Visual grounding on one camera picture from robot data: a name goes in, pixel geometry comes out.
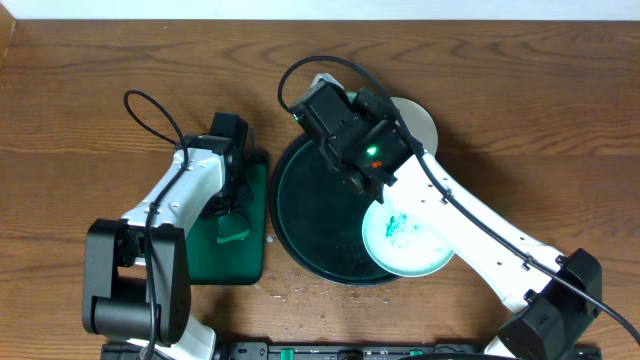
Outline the white plate back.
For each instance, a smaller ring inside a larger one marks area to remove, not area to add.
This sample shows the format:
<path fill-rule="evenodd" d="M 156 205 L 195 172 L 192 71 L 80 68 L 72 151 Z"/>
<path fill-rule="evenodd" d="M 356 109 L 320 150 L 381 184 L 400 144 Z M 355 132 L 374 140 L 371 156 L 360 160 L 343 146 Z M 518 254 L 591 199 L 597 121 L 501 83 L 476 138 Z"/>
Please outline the white plate back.
<path fill-rule="evenodd" d="M 435 155 L 439 137 L 436 124 L 427 110 L 420 104 L 406 98 L 392 97 L 392 102 L 399 110 L 412 136 L 423 145 L 427 152 Z"/>

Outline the dark green sponge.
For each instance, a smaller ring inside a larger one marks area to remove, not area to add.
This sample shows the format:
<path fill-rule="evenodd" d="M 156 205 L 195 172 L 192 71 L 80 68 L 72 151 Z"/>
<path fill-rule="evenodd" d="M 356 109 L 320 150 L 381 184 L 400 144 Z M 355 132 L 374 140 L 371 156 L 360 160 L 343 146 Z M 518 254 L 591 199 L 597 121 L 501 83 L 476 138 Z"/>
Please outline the dark green sponge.
<path fill-rule="evenodd" d="M 244 240 L 250 234 L 250 225 L 241 213 L 229 213 L 218 218 L 217 242 L 220 244 Z"/>

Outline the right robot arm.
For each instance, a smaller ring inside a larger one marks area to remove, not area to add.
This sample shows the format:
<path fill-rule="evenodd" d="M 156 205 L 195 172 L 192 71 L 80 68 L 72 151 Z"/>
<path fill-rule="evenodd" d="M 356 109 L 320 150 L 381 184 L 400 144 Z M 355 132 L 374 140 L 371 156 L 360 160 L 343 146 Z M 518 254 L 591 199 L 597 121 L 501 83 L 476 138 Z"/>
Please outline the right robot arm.
<path fill-rule="evenodd" d="M 485 354 L 569 356 L 601 312 L 602 268 L 592 255 L 530 237 L 462 187 L 436 160 L 438 130 L 417 103 L 329 86 L 312 114 L 329 163 L 374 200 L 362 224 L 372 258 L 406 265 L 443 245 L 512 313 Z"/>

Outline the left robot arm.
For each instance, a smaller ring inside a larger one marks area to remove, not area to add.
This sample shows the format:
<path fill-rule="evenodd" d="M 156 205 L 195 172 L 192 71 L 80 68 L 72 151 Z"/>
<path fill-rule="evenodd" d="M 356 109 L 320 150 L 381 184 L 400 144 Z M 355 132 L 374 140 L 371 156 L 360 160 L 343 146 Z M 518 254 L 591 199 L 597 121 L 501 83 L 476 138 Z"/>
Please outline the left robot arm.
<path fill-rule="evenodd" d="M 142 359 L 211 359 L 216 333 L 191 313 L 186 239 L 202 211 L 225 197 L 244 160 L 243 135 L 193 135 L 148 195 L 86 236 L 82 325 L 140 347 Z"/>

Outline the round black tray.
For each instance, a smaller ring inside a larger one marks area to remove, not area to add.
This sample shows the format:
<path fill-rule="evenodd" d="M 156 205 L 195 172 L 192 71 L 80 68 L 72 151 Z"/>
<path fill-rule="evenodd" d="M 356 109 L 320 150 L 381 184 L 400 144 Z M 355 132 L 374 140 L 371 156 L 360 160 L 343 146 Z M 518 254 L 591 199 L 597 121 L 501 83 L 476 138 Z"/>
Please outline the round black tray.
<path fill-rule="evenodd" d="M 361 227 L 372 203 L 327 169 L 305 134 L 285 149 L 269 186 L 272 226 L 287 253 L 312 274 L 347 286 L 376 286 L 399 278 L 365 249 Z"/>

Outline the green rectangular tray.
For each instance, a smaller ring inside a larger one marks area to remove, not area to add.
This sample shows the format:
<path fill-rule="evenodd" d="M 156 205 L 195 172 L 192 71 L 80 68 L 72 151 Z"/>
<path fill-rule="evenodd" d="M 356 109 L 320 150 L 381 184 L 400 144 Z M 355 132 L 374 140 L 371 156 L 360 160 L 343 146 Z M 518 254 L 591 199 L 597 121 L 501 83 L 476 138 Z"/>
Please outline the green rectangular tray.
<path fill-rule="evenodd" d="M 203 218 L 201 212 L 186 240 L 193 285 L 252 285 L 262 275 L 269 175 L 267 157 L 251 155 L 244 173 L 254 200 L 234 213 L 246 217 L 250 234 L 244 240 L 220 244 L 217 242 L 219 217 Z"/>

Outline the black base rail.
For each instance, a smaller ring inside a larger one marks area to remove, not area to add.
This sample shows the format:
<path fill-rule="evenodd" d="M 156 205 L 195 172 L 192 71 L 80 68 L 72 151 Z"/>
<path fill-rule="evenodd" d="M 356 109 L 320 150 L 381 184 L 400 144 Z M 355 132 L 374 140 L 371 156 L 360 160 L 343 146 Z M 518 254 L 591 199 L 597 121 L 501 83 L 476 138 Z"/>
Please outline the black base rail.
<path fill-rule="evenodd" d="M 140 347 L 129 343 L 108 343 L 102 346 L 101 360 L 138 359 Z M 480 345 L 437 344 L 432 346 L 359 346 L 359 345 L 268 345 L 264 342 L 236 342 L 217 346 L 212 359 L 231 360 L 342 360 L 404 359 L 424 354 L 483 354 Z M 598 347 L 578 347 L 564 359 L 601 360 Z"/>

